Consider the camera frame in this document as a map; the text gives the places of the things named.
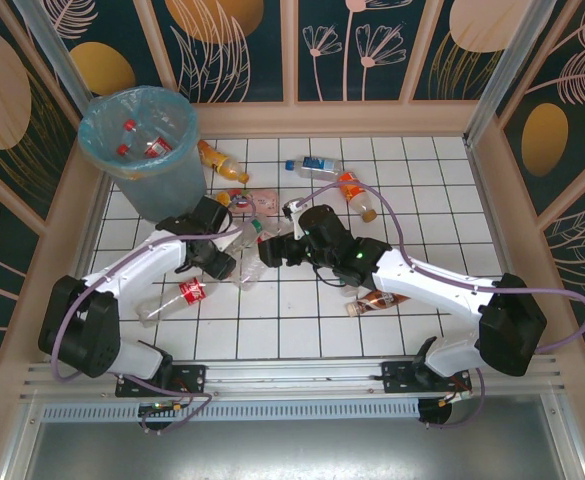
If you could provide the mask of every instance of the cable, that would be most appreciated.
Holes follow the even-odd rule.
[[[392,218],[392,221],[394,222],[394,226],[396,227],[396,231],[399,235],[399,251],[401,252],[401,255],[403,256],[403,258],[405,258],[406,260],[412,260],[405,249],[403,230],[401,229],[401,225],[399,224],[399,219],[396,216],[396,213],[394,213],[392,206],[385,198],[383,198],[383,196],[378,191],[376,191],[374,188],[370,187],[369,185],[365,185],[361,182],[353,182],[351,180],[350,181],[333,182],[333,183],[326,185],[325,187],[319,188],[316,192],[312,192],[310,195],[308,195],[307,197],[302,199],[299,202],[299,205],[303,205],[304,203],[309,202],[317,195],[319,195],[319,194],[321,194],[321,193],[323,193],[326,190],[329,190],[331,188],[340,187],[342,185],[352,185],[352,184],[356,184],[356,185],[360,186],[361,188],[372,193],[374,196],[376,196],[381,201],[383,206],[388,209],[388,212],[390,214],[390,218]],[[585,296],[581,295],[580,293],[573,292],[571,290],[564,290],[564,289],[559,289],[559,288],[477,287],[476,285],[472,285],[469,283],[464,283],[464,282],[461,282],[458,280],[452,280],[450,278],[443,277],[443,276],[438,275],[430,270],[422,268],[419,265],[416,265],[414,263],[412,263],[411,267],[412,267],[412,270],[414,270],[414,271],[416,271],[416,272],[420,273],[421,275],[424,275],[428,278],[431,278],[433,280],[437,280],[439,282],[446,283],[446,284],[451,285],[453,287],[463,288],[465,290],[474,290],[474,291],[482,292],[482,293],[500,293],[500,294],[506,294],[506,295],[507,294],[532,294],[532,293],[557,294],[557,295],[562,295],[564,297],[568,297],[568,298],[573,299],[573,300],[578,300],[579,302],[583,303],[583,305],[585,305]],[[565,337],[557,342],[551,343],[549,345],[537,347],[535,352],[536,353],[546,353],[546,352],[549,352],[551,350],[554,350],[555,348],[562,347],[564,345],[567,345],[571,341],[579,338],[584,333],[585,333],[585,320],[583,321],[581,326],[572,334],[568,335],[567,337]]]
[[[97,288],[99,288],[101,285],[103,285],[107,281],[108,278],[110,278],[116,272],[121,270],[128,263],[137,259],[141,255],[143,255],[145,252],[151,251],[152,249],[154,249],[160,245],[163,245],[164,243],[173,242],[174,240],[180,240],[180,241],[183,241],[183,240],[186,240],[186,241],[187,240],[215,240],[217,238],[227,237],[229,235],[234,235],[235,233],[242,231],[247,225],[250,224],[250,222],[252,222],[252,220],[254,220],[256,218],[256,205],[249,198],[246,198],[245,201],[248,202],[250,204],[250,206],[252,207],[252,214],[251,214],[248,221],[243,222],[237,228],[234,228],[234,229],[227,231],[227,232],[224,232],[224,233],[212,233],[212,234],[206,234],[206,235],[172,235],[169,237],[161,238],[161,239],[156,240],[152,243],[149,243],[144,248],[141,248],[137,251],[133,251],[128,257],[126,257],[125,259],[121,260],[119,263],[114,265],[105,275],[103,275],[101,278],[96,280],[92,285],[87,287],[77,297],[77,299],[72,303],[72,305],[70,305],[70,308],[68,308],[68,311],[65,312],[65,316],[63,317],[63,320],[61,321],[61,325],[59,326],[59,331],[57,332],[56,338],[54,339],[54,345],[52,346],[52,355],[51,355],[51,357],[52,357],[51,364],[52,365],[51,366],[52,366],[52,376],[55,378],[55,380],[57,380],[58,382],[65,383],[65,382],[69,382],[69,381],[75,379],[76,377],[78,377],[79,375],[81,375],[81,372],[79,372],[77,370],[76,372],[68,375],[67,377],[61,376],[61,374],[59,373],[59,350],[61,349],[61,341],[63,340],[63,336],[65,335],[65,332],[68,329],[68,325],[70,324],[72,317],[74,316],[74,314],[78,310],[79,306],[90,296],[90,294],[92,294],[92,292],[94,292]]]
[[[465,425],[470,423],[472,420],[474,420],[479,415],[479,413],[481,413],[481,411],[483,410],[483,405],[485,404],[485,380],[483,380],[483,373],[481,373],[481,370],[478,368],[475,370],[476,370],[476,374],[479,377],[479,385],[481,388],[481,396],[479,397],[479,406],[476,407],[476,410],[474,410],[469,417],[467,417],[463,420],[459,420],[458,422],[453,422],[453,423],[429,423],[429,422],[426,422],[425,423],[426,428],[434,427],[434,428],[440,428],[441,430],[448,430],[450,428],[464,427]]]

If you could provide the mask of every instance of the plastic bottle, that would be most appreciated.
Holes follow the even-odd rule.
[[[358,182],[358,178],[352,172],[345,172],[341,175],[338,180],[340,182],[352,180]],[[361,218],[365,223],[369,223],[374,220],[377,216],[376,210],[372,208],[372,201],[368,192],[358,185],[341,185],[341,192],[345,195],[345,199],[348,202],[350,208],[356,213],[361,215]]]
[[[216,200],[221,205],[228,206],[233,200],[237,200],[230,207],[232,213],[252,213],[252,206],[242,200],[249,198],[256,206],[256,213],[264,215],[277,215],[279,213],[279,195],[276,190],[245,190],[241,188],[232,188],[224,190],[216,195]]]
[[[295,171],[300,177],[335,182],[343,173],[339,160],[303,157],[302,160],[287,160],[285,169]]]
[[[159,315],[165,318],[184,308],[196,305],[211,295],[216,286],[215,282],[205,283],[200,277],[193,277],[183,283],[166,288],[162,295],[162,303],[161,301],[157,302],[156,297],[150,298],[139,303],[134,310],[144,327],[154,327],[159,323]]]
[[[408,300],[408,297],[397,295],[394,293],[385,293],[380,290],[375,290],[368,293],[365,297],[359,298],[356,302],[351,302],[345,305],[348,315],[356,317],[365,312],[373,310],[384,310],[386,308],[394,307],[401,302]]]
[[[245,184],[250,179],[250,176],[243,171],[239,162],[221,152],[217,152],[205,140],[199,140],[198,147],[201,163],[206,167],[210,167],[228,180],[238,180]]]
[[[124,133],[117,153],[121,156],[129,155],[132,159],[162,157],[172,151],[174,142],[171,142],[165,132],[156,128],[147,128],[129,119],[123,124]]]

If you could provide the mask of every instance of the clear plastic bottle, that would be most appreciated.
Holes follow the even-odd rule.
[[[287,160],[285,169],[296,172],[300,177],[336,182],[343,173],[339,160],[318,157],[303,157],[302,160]]]
[[[345,172],[338,180],[340,182],[352,180],[358,182],[359,179],[352,172]],[[345,195],[345,199],[348,205],[356,213],[361,215],[361,218],[365,223],[369,223],[374,220],[377,216],[376,210],[372,207],[372,200],[370,195],[363,188],[358,185],[341,185],[341,192]]]
[[[217,152],[205,140],[199,140],[198,147],[201,163],[206,167],[210,167],[222,177],[228,180],[238,180],[243,184],[250,179],[250,176],[243,171],[239,162],[221,152]]]
[[[166,288],[158,299],[154,297],[144,300],[134,307],[134,310],[144,327],[154,327],[159,323],[159,316],[165,318],[184,308],[196,305],[211,295],[216,286],[216,282],[207,283],[200,277],[193,277]]]
[[[132,119],[123,124],[123,129],[121,145],[116,150],[121,156],[129,155],[133,159],[157,158],[171,152],[175,146],[166,132],[148,128]]]
[[[259,248],[256,244],[243,250],[243,255],[230,276],[230,280],[241,290],[251,290],[263,276],[268,266],[259,257]]]

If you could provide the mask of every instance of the bottle cap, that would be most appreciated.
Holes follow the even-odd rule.
[[[350,317],[356,317],[359,315],[359,309],[356,308],[356,302],[346,303],[345,309]]]
[[[228,192],[221,192],[217,194],[216,200],[224,207],[227,207],[232,201],[232,199],[230,198],[230,194]]]
[[[368,210],[367,212],[363,212],[361,218],[363,218],[363,221],[365,223],[370,223],[372,220],[376,218],[376,210]]]

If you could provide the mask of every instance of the purple cable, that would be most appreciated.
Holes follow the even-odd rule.
[[[131,376],[131,375],[124,375],[124,378],[127,378],[128,380],[136,383],[137,385],[141,385],[142,387],[153,390],[157,393],[161,393],[163,395],[170,395],[173,397],[190,398],[190,399],[205,398],[205,401],[201,405],[196,407],[194,410],[192,410],[185,418],[182,418],[178,422],[172,422],[170,425],[168,425],[165,428],[162,428],[161,430],[150,430],[150,428],[147,426],[145,421],[150,416],[152,411],[150,410],[150,411],[146,412],[145,415],[143,415],[143,417],[141,418],[141,426],[143,427],[143,430],[145,431],[145,433],[151,433],[151,434],[156,435],[156,436],[164,435],[166,433],[170,433],[173,430],[176,430],[177,428],[183,427],[193,417],[197,416],[199,414],[199,412],[201,410],[203,410],[205,407],[207,407],[210,404],[210,402],[212,401],[212,395],[210,395],[209,393],[188,393],[188,392],[177,392],[177,391],[172,391],[172,390],[165,390],[163,388],[155,387],[154,385],[152,385],[148,382],[145,382],[145,381],[141,380],[140,378]]]
[[[401,252],[401,255],[404,258],[411,260],[410,256],[408,255],[408,253],[405,249],[405,243],[404,243],[404,239],[403,239],[404,238],[403,237],[403,230],[401,229],[401,225],[399,224],[399,219],[397,218],[396,213],[394,213],[394,210],[392,209],[392,206],[389,204],[389,202],[385,198],[383,198],[383,196],[381,196],[381,194],[379,192],[377,192],[374,188],[370,187],[369,185],[365,185],[361,182],[353,182],[353,181],[341,181],[341,182],[330,183],[329,185],[326,185],[325,187],[321,187],[316,192],[312,192],[310,195],[305,197],[303,200],[301,200],[300,205],[307,203],[308,201],[310,201],[311,199],[313,199],[317,195],[325,192],[326,190],[329,190],[330,188],[336,188],[336,187],[340,187],[342,185],[352,185],[353,183],[364,188],[365,190],[369,191],[370,193],[372,193],[374,196],[376,196],[381,201],[383,206],[388,209],[388,212],[390,214],[390,218],[392,218],[392,221],[394,222],[394,226],[396,227],[396,231],[399,235],[399,251]],[[430,270],[424,269],[424,268],[419,267],[418,265],[415,265],[415,264],[412,265],[412,269],[416,272],[419,272],[421,275],[425,275],[426,277],[431,278],[433,280],[437,280],[439,282],[443,282],[443,283],[446,283],[448,285],[452,285],[453,287],[463,288],[466,290],[476,290],[476,291],[483,292],[483,293],[501,293],[501,294],[506,294],[506,295],[507,294],[519,294],[519,293],[523,293],[523,294],[549,293],[549,294],[562,295],[564,297],[578,300],[579,302],[583,303],[583,305],[585,305],[585,296],[581,295],[580,293],[577,293],[577,292],[572,292],[570,290],[564,290],[564,289],[560,289],[560,288],[476,287],[475,285],[472,285],[469,283],[464,283],[464,282],[461,282],[458,280],[452,280],[450,278],[442,277],[434,272],[431,272]],[[564,345],[567,345],[571,341],[579,338],[584,333],[585,333],[585,320],[583,321],[583,323],[581,324],[579,329],[576,330],[575,332],[573,332],[571,335],[568,335],[567,337],[559,340],[558,342],[554,342],[554,343],[551,343],[549,345],[544,345],[542,347],[537,347],[535,352],[536,353],[546,353],[546,352],[549,352],[551,350],[554,350],[555,348],[562,347]]]
[[[81,293],[77,297],[77,299],[74,301],[74,303],[72,303],[72,305],[70,305],[70,308],[65,313],[65,317],[63,317],[63,321],[61,322],[61,325],[59,326],[59,331],[56,334],[56,338],[54,339],[54,345],[52,346],[51,363],[52,363],[52,376],[55,378],[55,380],[62,382],[62,383],[65,383],[65,382],[69,382],[69,381],[75,379],[76,377],[78,377],[79,375],[81,375],[81,372],[76,371],[76,372],[72,373],[71,375],[68,375],[67,377],[61,376],[61,374],[59,373],[59,350],[61,349],[61,341],[63,340],[63,336],[65,335],[65,332],[68,329],[68,325],[70,324],[72,317],[76,313],[76,311],[79,308],[79,306],[81,305],[81,303],[83,303],[90,296],[90,294],[92,292],[94,292],[98,287],[103,285],[106,282],[108,277],[111,277],[112,275],[114,275],[116,272],[121,270],[123,267],[125,267],[132,260],[135,260],[136,258],[143,255],[148,250],[152,250],[153,248],[158,247],[159,245],[163,245],[164,243],[168,243],[168,242],[173,242],[174,240],[181,240],[181,241],[182,240],[215,240],[217,238],[227,237],[229,235],[234,235],[235,233],[240,232],[250,222],[252,222],[252,220],[254,220],[256,218],[256,205],[254,205],[254,202],[252,200],[250,200],[249,198],[244,198],[244,200],[246,202],[248,202],[250,204],[250,206],[252,207],[252,215],[250,216],[250,218],[247,221],[244,221],[237,228],[232,229],[228,232],[223,232],[223,233],[212,233],[212,234],[207,234],[207,235],[173,235],[170,237],[162,238],[160,240],[156,240],[155,242],[147,244],[144,248],[137,250],[136,252],[134,252],[132,255],[130,255],[125,260],[122,260],[119,263],[117,263],[116,265],[114,265],[104,276],[102,276],[97,281],[95,281],[92,285],[90,285],[88,288],[86,288],[83,291],[83,293]]]

